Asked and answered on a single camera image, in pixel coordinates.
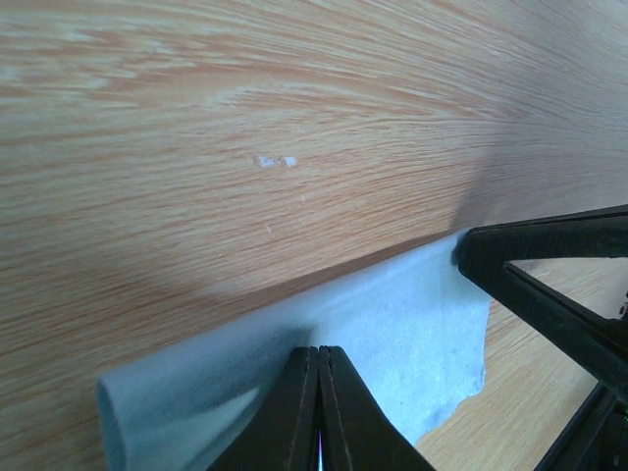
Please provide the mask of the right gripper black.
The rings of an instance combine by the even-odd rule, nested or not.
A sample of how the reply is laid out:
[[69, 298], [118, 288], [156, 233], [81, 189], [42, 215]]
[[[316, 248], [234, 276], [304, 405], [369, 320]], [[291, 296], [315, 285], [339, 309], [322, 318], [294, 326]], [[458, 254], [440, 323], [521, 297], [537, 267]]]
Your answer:
[[625, 470], [627, 309], [604, 318], [510, 262], [459, 261], [458, 269], [598, 381], [536, 468]]

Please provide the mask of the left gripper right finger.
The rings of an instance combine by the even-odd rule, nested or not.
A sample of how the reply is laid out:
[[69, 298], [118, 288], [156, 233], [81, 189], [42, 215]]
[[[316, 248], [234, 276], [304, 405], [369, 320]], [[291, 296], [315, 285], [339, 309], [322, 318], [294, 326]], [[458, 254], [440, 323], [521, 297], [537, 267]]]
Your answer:
[[319, 348], [319, 424], [325, 470], [431, 470], [389, 421], [344, 350]]

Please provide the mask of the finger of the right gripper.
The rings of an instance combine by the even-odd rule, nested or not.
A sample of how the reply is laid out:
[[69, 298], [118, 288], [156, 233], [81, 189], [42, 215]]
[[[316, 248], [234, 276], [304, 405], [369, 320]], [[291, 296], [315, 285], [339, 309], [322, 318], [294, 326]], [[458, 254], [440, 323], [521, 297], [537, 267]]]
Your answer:
[[627, 255], [627, 206], [476, 227], [453, 249], [451, 261], [623, 258]]

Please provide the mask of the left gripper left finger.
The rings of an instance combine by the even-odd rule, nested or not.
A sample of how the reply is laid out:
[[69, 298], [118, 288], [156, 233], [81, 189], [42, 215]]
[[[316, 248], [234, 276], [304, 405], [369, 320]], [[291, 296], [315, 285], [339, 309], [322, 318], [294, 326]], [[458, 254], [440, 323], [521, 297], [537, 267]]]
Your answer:
[[210, 468], [316, 470], [318, 383], [318, 349], [293, 350], [251, 422]]

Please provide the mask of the light blue cleaning cloth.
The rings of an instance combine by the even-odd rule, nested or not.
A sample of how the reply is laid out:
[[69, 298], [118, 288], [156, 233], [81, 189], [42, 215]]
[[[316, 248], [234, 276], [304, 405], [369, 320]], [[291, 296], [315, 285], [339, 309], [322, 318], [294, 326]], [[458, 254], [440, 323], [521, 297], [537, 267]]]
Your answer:
[[112, 470], [200, 470], [250, 422], [299, 346], [338, 346], [410, 442], [485, 383], [490, 297], [449, 236], [253, 311], [103, 375]]

